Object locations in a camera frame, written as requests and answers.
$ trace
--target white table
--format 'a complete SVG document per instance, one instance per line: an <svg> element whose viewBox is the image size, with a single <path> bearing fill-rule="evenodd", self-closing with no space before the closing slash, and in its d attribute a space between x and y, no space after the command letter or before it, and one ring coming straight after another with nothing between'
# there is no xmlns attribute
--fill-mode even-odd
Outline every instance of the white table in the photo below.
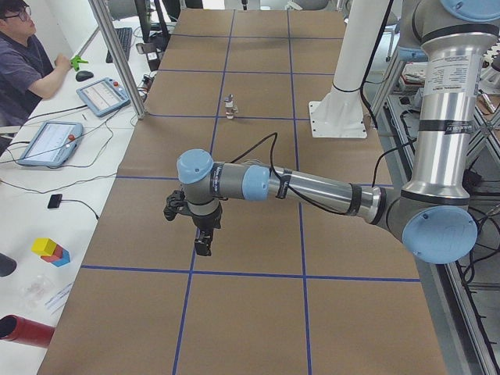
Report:
<svg viewBox="0 0 500 375"><path fill-rule="evenodd" d="M116 27L128 26L119 23ZM113 64L104 62L107 48L100 33L81 56L89 64L81 64L82 70L90 70L94 78L84 82L76 82L74 70L66 76L64 85L56 96L42 101L32 116L54 112L82 105L76 89L99 80L111 77L120 81ZM146 58L137 54L134 46L130 51L130 69L136 83L140 83L144 74L149 73ZM98 214L101 213L109 191L113 185L114 173L127 149L130 137L137 120L133 108L128 105L121 109L108 123L103 125L105 116L99 119L90 109L65 112L58 115L42 116L31 121L20 130L13 142L29 141L43 121L57 118L61 121L76 121L84 125L85 133L76 152L68 162L74 166L86 166L102 151L102 146L109 143L96 159L95 163L86 168L63 167L50 170L44 167L19 166L14 162L0 164L0 179L20 187L48 191L56 189L62 193L62 199L77 199L87 203ZM14 157L19 157L26 145L13 145L9 149ZM5 152L0 162L10 160ZM61 189L79 180L90 180L99 176L109 176L96 180L75 184ZM2 243L0 252L17 261L17 269L11 275L0 278L0 318L15 314L24 316L40 323L56 326L62 313L62 308L52 311L44 306L57 292L73 283L88 244L94 233L97 220L92 211L78 202L62 202L58 209L47 209L51 192L38 194L14 188L0 183L0 201L2 202ZM51 238L69 251L71 263L60 268L41 260L31 252L31 245L36 238ZM34 302L33 298L24 298L23 291L36 281L45 280L48 290ZM33 375L36 374L46 350L13 342L0 341L0 363L2 375Z"/></svg>

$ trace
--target tablet device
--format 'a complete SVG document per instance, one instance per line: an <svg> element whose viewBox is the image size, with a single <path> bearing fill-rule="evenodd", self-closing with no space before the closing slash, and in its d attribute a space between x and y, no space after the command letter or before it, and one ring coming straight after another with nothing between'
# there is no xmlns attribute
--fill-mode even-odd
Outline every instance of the tablet device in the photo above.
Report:
<svg viewBox="0 0 500 375"><path fill-rule="evenodd" d="M22 166L60 166L74 153L83 133L81 123L45 121L17 163Z"/></svg>
<svg viewBox="0 0 500 375"><path fill-rule="evenodd" d="M77 89L77 94L97 117L103 117L130 103L125 89L108 77Z"/></svg>

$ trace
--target glasses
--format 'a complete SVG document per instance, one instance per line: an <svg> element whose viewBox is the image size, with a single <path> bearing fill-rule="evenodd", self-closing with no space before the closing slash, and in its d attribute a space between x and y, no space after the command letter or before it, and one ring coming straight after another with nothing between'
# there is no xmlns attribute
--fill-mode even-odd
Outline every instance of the glasses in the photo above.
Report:
<svg viewBox="0 0 500 375"><path fill-rule="evenodd" d="M23 22L28 21L28 19L31 16L31 8L29 6L26 6L23 8L23 10L20 10L19 13L15 14L14 16L3 16L4 20L7 20L8 18L16 18L19 17L19 19Z"/></svg>

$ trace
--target toy block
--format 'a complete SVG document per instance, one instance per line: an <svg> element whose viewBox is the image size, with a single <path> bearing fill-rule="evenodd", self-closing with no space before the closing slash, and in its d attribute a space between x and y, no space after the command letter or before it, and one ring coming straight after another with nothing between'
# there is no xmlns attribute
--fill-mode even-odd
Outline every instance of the toy block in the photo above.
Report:
<svg viewBox="0 0 500 375"><path fill-rule="evenodd" d="M57 262L58 260L61 260L63 258L63 251L64 249L61 246L57 245L55 247L54 254L50 256L42 255L40 258L42 258L44 261L48 263Z"/></svg>
<svg viewBox="0 0 500 375"><path fill-rule="evenodd" d="M57 244L50 238L37 238L31 246L31 251L39 256L51 256L56 246Z"/></svg>
<svg viewBox="0 0 500 375"><path fill-rule="evenodd" d="M64 266L65 264L68 264L71 261L70 259L70 254L68 253L67 250L62 250L62 258L60 260L56 260L55 262L52 262L51 264L56 267Z"/></svg>

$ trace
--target green object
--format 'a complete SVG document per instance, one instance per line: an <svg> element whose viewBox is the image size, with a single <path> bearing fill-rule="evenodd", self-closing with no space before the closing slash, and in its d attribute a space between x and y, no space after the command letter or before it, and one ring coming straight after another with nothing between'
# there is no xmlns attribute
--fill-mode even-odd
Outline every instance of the green object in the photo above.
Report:
<svg viewBox="0 0 500 375"><path fill-rule="evenodd" d="M75 69L75 72L80 70L80 64L88 64L88 61L83 60L79 55L75 55L71 59L71 66Z"/></svg>

